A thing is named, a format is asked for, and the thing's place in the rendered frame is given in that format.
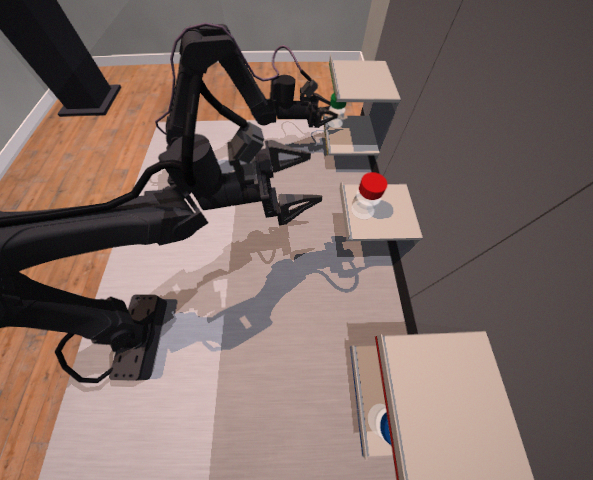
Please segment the clear bottle with green cap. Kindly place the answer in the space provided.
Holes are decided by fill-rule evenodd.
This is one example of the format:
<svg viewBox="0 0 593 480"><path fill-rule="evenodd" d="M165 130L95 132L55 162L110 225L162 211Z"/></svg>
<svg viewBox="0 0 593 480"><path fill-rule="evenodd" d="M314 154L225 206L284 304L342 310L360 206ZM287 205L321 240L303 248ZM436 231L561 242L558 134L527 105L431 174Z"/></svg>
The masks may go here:
<svg viewBox="0 0 593 480"><path fill-rule="evenodd" d="M343 124L344 114L345 114L345 106L347 102L336 102L334 93L331 95L330 107L329 110L338 114L337 119L334 119L328 122L328 126L334 129L340 128Z"/></svg>

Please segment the white bottle with red cap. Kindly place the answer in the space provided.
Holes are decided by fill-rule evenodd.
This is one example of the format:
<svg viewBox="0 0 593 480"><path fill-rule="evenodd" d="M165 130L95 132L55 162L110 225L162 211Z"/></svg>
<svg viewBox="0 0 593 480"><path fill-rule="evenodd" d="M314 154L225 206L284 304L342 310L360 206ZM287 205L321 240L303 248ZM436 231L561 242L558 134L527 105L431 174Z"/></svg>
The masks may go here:
<svg viewBox="0 0 593 480"><path fill-rule="evenodd" d="M365 174L351 206L353 215L362 220L371 218L386 188L387 180L382 175L374 172Z"/></svg>

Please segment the blue-capped white bottle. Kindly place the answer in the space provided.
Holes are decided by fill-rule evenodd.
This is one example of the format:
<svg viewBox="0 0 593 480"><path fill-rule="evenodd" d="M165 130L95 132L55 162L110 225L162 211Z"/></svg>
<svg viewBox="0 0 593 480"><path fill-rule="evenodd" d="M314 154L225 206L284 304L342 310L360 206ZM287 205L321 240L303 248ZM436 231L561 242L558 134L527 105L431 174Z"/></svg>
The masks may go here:
<svg viewBox="0 0 593 480"><path fill-rule="evenodd" d="M368 424L378 437L391 445L386 406L384 404L376 404L370 409L368 413Z"/></svg>

